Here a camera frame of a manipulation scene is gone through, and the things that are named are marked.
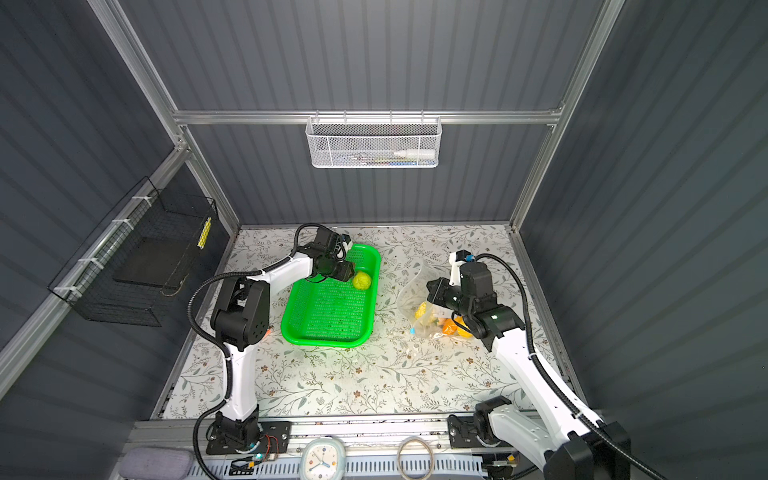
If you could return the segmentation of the pale yellow pear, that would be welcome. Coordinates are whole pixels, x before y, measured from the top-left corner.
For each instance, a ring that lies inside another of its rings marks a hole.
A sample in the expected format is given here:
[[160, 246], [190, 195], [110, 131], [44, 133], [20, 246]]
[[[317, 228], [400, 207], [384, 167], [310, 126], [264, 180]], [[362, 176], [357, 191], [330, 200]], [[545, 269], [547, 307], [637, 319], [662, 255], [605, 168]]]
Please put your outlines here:
[[414, 319], [416, 321], [421, 321], [426, 317], [428, 317], [428, 305], [426, 302], [422, 302], [414, 313]]

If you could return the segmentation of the light green fruit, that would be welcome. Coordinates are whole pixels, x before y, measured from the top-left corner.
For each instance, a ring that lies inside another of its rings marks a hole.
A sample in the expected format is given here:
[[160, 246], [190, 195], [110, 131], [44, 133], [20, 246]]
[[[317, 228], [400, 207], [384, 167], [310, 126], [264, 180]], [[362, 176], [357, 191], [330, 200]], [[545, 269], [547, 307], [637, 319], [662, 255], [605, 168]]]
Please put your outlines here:
[[364, 271], [358, 271], [352, 278], [353, 287], [360, 291], [368, 290], [372, 283], [372, 277]]

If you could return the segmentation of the clear zip top bag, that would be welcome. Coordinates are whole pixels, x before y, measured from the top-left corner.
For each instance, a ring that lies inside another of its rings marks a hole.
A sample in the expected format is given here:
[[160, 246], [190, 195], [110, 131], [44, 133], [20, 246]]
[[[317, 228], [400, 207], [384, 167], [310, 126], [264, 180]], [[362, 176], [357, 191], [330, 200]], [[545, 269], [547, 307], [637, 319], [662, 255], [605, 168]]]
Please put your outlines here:
[[[455, 317], [461, 316], [437, 315], [437, 311], [427, 302], [427, 282], [448, 276], [449, 273], [446, 268], [436, 267], [427, 261], [421, 261], [419, 263], [417, 274], [412, 279], [408, 280], [398, 293], [396, 298], [397, 309], [401, 316], [408, 322], [409, 332], [412, 335], [424, 339], [439, 339], [442, 337], [454, 339], [462, 338], [457, 332], [451, 336], [443, 335], [441, 332], [442, 319], [450, 318], [453, 320]], [[421, 321], [416, 321], [414, 319], [414, 313], [422, 302], [426, 302], [428, 305], [428, 317], [423, 318]]]

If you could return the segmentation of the yellow lemon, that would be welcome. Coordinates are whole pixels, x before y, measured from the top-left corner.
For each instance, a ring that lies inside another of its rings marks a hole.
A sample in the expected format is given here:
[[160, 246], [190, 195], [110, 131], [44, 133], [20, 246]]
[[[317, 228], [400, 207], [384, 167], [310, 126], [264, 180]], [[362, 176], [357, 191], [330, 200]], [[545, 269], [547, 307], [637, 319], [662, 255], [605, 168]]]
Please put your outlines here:
[[453, 321], [457, 325], [457, 334], [459, 336], [467, 339], [473, 338], [473, 334], [471, 333], [469, 328], [466, 326], [462, 317], [455, 317]]

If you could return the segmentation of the green plastic basket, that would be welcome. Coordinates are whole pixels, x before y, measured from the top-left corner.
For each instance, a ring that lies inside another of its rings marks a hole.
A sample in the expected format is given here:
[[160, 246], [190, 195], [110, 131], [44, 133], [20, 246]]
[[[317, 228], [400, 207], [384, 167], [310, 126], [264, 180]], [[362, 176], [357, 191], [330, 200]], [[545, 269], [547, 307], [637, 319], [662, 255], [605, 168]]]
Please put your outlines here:
[[356, 244], [348, 259], [371, 278], [359, 290], [352, 282], [300, 280], [291, 288], [280, 324], [285, 340], [300, 346], [355, 348], [373, 332], [381, 256], [370, 245]]

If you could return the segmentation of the orange carrot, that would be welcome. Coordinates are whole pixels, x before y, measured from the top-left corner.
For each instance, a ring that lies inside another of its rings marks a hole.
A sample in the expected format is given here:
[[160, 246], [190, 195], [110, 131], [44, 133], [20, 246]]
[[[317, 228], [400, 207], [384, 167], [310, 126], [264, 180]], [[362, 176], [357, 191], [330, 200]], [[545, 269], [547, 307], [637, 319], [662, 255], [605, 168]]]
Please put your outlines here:
[[451, 336], [454, 335], [458, 330], [458, 327], [456, 323], [450, 319], [445, 318], [441, 320], [441, 332], [443, 335]]

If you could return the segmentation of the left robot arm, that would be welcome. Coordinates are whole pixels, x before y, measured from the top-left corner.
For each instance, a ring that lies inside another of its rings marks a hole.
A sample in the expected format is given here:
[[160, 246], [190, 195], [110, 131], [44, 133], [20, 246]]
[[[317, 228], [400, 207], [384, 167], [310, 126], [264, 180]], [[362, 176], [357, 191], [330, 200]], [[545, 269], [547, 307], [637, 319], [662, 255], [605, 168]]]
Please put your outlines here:
[[238, 450], [254, 447], [261, 437], [252, 363], [256, 345], [269, 329], [272, 295], [316, 276], [346, 282], [355, 275], [354, 263], [347, 259], [351, 237], [314, 223], [314, 239], [301, 245], [299, 236], [309, 226], [296, 229], [290, 252], [274, 264], [218, 277], [222, 284], [210, 325], [222, 347], [225, 380], [213, 432]]

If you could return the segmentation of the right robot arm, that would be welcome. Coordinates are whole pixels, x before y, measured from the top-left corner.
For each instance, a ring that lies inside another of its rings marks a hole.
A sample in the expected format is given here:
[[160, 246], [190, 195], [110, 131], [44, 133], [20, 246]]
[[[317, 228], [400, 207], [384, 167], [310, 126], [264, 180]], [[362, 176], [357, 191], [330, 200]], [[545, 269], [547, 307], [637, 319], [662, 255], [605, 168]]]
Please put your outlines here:
[[511, 373], [540, 419], [533, 421], [497, 396], [475, 408], [478, 441], [514, 447], [547, 479], [630, 478], [627, 432], [616, 422], [605, 423], [539, 358], [530, 311], [517, 314], [498, 301], [488, 258], [466, 250], [451, 253], [451, 274], [427, 282], [427, 301], [463, 322], [462, 329]]

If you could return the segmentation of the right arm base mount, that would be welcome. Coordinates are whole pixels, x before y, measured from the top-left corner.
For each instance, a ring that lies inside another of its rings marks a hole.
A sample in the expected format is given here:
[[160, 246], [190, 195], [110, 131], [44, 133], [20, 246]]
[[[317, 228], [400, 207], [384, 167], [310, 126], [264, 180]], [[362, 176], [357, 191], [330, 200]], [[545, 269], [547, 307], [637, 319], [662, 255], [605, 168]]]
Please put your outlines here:
[[474, 415], [450, 414], [447, 430], [450, 446], [454, 449], [512, 448], [508, 442], [496, 438], [488, 425], [478, 424]]

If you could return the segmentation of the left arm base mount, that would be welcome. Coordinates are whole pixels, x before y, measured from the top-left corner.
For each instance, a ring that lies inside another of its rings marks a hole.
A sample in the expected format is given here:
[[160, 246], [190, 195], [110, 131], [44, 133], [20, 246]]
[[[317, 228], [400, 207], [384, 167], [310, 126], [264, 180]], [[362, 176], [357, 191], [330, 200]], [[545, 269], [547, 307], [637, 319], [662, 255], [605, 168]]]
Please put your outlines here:
[[216, 419], [206, 430], [207, 455], [283, 454], [293, 424], [288, 421], [233, 421]]

